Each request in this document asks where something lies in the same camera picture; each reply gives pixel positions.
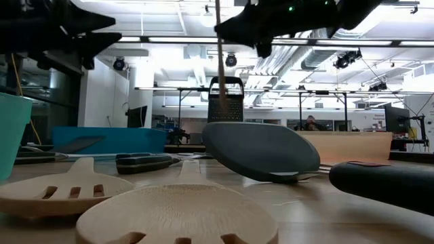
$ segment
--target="person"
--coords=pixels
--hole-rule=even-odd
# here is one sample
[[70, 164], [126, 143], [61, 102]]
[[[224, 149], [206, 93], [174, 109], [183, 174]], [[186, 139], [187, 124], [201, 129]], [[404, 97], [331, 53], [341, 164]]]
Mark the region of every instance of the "person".
[[318, 124], [316, 122], [314, 116], [312, 116], [312, 115], [309, 115], [307, 117], [307, 123], [306, 123], [306, 125], [304, 125], [304, 129], [307, 131], [326, 131], [327, 130], [324, 126]]

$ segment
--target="ceiling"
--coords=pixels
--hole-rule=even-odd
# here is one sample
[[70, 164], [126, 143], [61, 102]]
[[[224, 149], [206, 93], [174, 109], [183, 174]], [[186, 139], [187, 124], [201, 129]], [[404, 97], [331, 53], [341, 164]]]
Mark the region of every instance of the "ceiling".
[[[215, 3], [204, 0], [73, 0], [83, 9], [114, 17], [116, 25], [99, 30], [100, 32], [121, 32], [124, 36], [211, 36], [215, 37]], [[413, 6], [380, 6], [359, 25], [354, 33], [359, 38], [367, 39], [434, 39], [434, 1], [418, 0], [418, 12], [411, 14]], [[236, 16], [242, 11], [245, 1], [222, 0], [222, 21]], [[298, 33], [299, 37], [308, 37], [310, 32]], [[201, 45], [202, 59], [200, 62], [186, 55], [184, 44], [124, 44], [118, 43], [111, 49], [123, 50], [146, 49], [149, 59], [155, 69], [155, 81], [167, 86], [180, 86], [181, 81], [193, 81], [198, 73], [206, 77], [217, 75], [217, 55], [214, 53], [215, 45]], [[263, 77], [255, 84], [249, 83], [253, 79], [248, 74], [276, 75], [277, 85], [286, 85], [285, 89], [295, 89], [300, 84], [309, 84], [322, 89], [344, 89], [346, 86], [367, 89], [370, 84], [382, 77], [391, 87], [399, 89], [405, 75], [411, 75], [413, 70], [423, 64], [434, 62], [434, 49], [426, 48], [361, 48], [363, 59], [344, 70], [336, 70], [333, 62], [338, 54], [346, 49], [332, 52], [315, 70], [302, 70], [297, 62], [296, 54], [301, 47], [275, 47], [268, 60], [257, 58], [256, 50], [241, 45], [224, 45], [224, 53], [235, 53], [237, 66], [226, 68], [226, 75], [243, 76], [246, 87], [265, 85], [271, 78]], [[316, 49], [307, 52], [318, 52]], [[143, 57], [125, 57], [127, 62], [134, 65]]]

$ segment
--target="computer monitor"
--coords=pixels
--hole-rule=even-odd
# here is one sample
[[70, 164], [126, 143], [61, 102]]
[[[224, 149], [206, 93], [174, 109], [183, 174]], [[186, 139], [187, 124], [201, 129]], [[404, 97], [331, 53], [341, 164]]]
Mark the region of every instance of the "computer monitor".
[[385, 106], [386, 130], [395, 133], [407, 133], [410, 127], [410, 112], [404, 108], [394, 108], [391, 105]]
[[143, 127], [144, 121], [146, 119], [146, 111], [147, 110], [148, 110], [148, 106], [143, 106], [141, 108], [135, 108], [135, 109], [129, 109], [127, 112], [128, 128]]

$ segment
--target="security camera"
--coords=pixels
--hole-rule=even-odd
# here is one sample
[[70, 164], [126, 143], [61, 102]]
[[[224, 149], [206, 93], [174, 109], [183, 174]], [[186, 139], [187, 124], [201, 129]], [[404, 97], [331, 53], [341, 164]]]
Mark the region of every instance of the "security camera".
[[113, 68], [118, 71], [126, 70], [128, 65], [125, 63], [124, 57], [117, 57], [113, 63]]
[[225, 64], [227, 67], [234, 67], [237, 65], [237, 58], [235, 57], [235, 54], [228, 54]]

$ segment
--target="wooden countertop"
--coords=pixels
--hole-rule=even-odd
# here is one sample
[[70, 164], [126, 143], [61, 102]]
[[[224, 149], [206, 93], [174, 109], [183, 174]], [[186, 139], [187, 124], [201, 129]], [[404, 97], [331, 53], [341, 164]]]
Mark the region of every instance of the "wooden countertop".
[[[70, 166], [71, 163], [18, 165], [9, 180], [0, 184], [66, 172]], [[415, 167], [434, 169], [424, 165]], [[113, 161], [97, 161], [95, 171], [117, 175]], [[179, 171], [180, 164], [176, 164], [168, 169], [122, 178], [136, 186], [146, 186], [173, 178]], [[340, 192], [327, 177], [311, 178], [291, 186], [259, 183], [232, 172], [215, 160], [202, 160], [201, 173], [263, 206], [278, 221], [279, 243], [282, 244], [434, 243], [433, 217]], [[72, 244], [77, 218], [23, 220], [0, 213], [0, 242]]]

